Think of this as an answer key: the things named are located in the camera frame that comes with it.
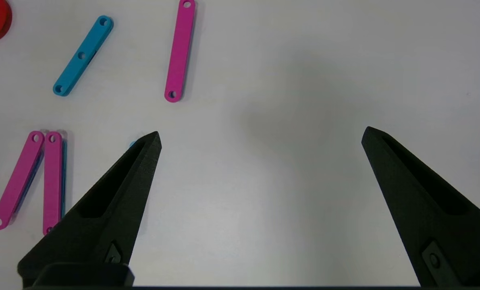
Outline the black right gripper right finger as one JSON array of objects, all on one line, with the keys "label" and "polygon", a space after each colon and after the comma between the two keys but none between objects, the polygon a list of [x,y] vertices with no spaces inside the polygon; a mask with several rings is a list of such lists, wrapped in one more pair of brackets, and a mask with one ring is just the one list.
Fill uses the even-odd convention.
[{"label": "black right gripper right finger", "polygon": [[420,285],[480,288],[480,209],[386,132],[362,146]]}]

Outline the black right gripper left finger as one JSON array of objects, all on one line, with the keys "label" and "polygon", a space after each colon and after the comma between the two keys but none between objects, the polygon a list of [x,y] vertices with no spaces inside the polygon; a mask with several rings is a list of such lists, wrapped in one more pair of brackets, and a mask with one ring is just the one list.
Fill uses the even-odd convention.
[{"label": "black right gripper left finger", "polygon": [[23,288],[131,288],[129,268],[162,145],[138,139],[18,263]]}]

